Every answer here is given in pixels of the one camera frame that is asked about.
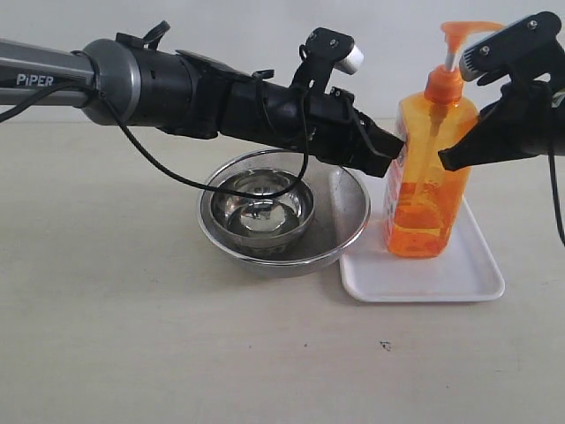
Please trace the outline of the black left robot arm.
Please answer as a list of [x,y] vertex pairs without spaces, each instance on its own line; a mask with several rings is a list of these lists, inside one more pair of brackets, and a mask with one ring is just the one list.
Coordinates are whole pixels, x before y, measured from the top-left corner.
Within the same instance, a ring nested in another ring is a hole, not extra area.
[[270,70],[246,73],[190,51],[160,51],[168,30],[162,22],[142,37],[120,33],[71,52],[2,40],[1,103],[69,106],[98,125],[193,139],[224,135],[373,177],[401,153],[403,142],[357,110],[353,94],[328,86],[333,71],[353,74],[362,64],[351,36],[314,29],[284,87]]

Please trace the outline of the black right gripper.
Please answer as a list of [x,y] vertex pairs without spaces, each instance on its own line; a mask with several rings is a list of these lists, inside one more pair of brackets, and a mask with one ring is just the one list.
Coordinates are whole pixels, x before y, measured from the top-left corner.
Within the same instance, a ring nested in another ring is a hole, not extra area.
[[438,157],[445,170],[461,170],[550,152],[564,156],[564,89],[535,79],[526,87],[504,85],[501,100],[482,109],[477,123]]

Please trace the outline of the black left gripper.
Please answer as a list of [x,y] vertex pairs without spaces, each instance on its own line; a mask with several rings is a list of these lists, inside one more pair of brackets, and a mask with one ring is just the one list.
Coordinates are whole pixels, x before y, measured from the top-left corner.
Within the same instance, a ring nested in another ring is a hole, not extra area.
[[319,161],[384,178],[404,142],[352,107],[344,92],[305,95],[266,81],[237,83],[230,92],[220,133],[276,148],[308,150]]

